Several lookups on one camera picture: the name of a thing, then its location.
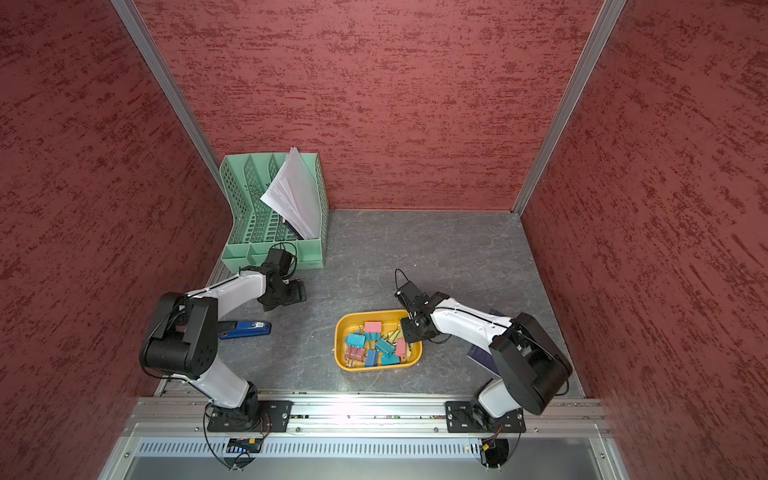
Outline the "pink binder clip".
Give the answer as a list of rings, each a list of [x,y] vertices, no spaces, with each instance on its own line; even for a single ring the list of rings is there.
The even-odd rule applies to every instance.
[[[366,334],[381,334],[383,325],[381,322],[368,321],[364,324],[364,332]]]
[[[408,346],[404,338],[399,338],[395,343],[395,355],[400,359],[408,357]]]
[[[348,362],[365,362],[367,351],[363,347],[348,346],[344,352],[344,359]]]

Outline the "teal binder clip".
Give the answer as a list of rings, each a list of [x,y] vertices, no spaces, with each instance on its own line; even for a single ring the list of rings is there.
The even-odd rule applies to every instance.
[[[384,339],[375,342],[375,349],[382,355],[394,355],[396,350],[393,344]]]
[[[349,347],[364,349],[366,345],[366,337],[364,334],[351,333],[345,337],[345,342]]]
[[[380,356],[381,366],[394,366],[394,365],[400,365],[400,364],[401,364],[401,359],[394,354],[382,354]]]

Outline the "yellow plastic storage box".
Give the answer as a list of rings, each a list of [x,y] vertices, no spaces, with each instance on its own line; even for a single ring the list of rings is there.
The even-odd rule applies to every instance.
[[[376,350],[375,342],[379,339],[384,339],[395,346],[395,343],[399,338],[404,338],[400,321],[406,316],[407,312],[405,310],[381,310],[351,313],[342,317],[337,323],[335,329],[334,358],[336,364],[346,372],[394,370],[414,366],[421,359],[423,353],[423,347],[420,342],[413,344],[406,342],[408,346],[408,357],[406,359],[401,359],[400,365],[381,366],[381,353],[378,355],[378,365],[373,368],[366,368],[365,362],[348,362],[344,359],[344,352],[348,347],[345,342],[345,337],[351,333],[359,333],[365,335],[366,351]],[[364,332],[364,324],[368,321],[381,322],[383,325],[382,333],[366,334]]]

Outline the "blue binder clip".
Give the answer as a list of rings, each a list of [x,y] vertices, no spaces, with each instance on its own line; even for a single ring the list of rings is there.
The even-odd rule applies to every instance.
[[[365,357],[365,367],[366,368],[373,368],[378,365],[378,355],[379,352],[377,350],[368,350],[366,352]]]

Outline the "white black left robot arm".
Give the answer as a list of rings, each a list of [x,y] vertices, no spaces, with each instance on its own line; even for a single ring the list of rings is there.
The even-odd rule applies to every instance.
[[[211,402],[211,416],[230,431],[252,429],[264,417],[257,388],[236,375],[218,355],[219,324],[224,316],[252,300],[269,312],[306,300],[294,277],[298,251],[278,244],[259,265],[187,293],[166,293],[153,312],[139,351],[142,370],[157,378],[192,385]]]

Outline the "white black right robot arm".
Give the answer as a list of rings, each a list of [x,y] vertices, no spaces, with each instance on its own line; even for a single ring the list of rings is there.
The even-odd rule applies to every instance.
[[[475,398],[487,417],[500,418],[518,409],[540,415],[573,374],[566,355],[527,313],[514,318],[484,313],[441,292],[428,295],[411,281],[399,287],[395,297],[407,312],[401,328],[408,343],[445,334],[491,356],[498,378]]]

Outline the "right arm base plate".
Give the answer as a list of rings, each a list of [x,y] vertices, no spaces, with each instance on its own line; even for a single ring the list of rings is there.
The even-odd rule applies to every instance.
[[[447,401],[444,404],[449,433],[525,433],[522,409],[493,417],[475,401]]]

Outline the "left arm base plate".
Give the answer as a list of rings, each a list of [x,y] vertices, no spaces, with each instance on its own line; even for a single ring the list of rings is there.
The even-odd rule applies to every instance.
[[[292,407],[293,403],[286,400],[260,401],[250,413],[245,407],[227,409],[213,406],[206,427],[214,433],[284,433]]]

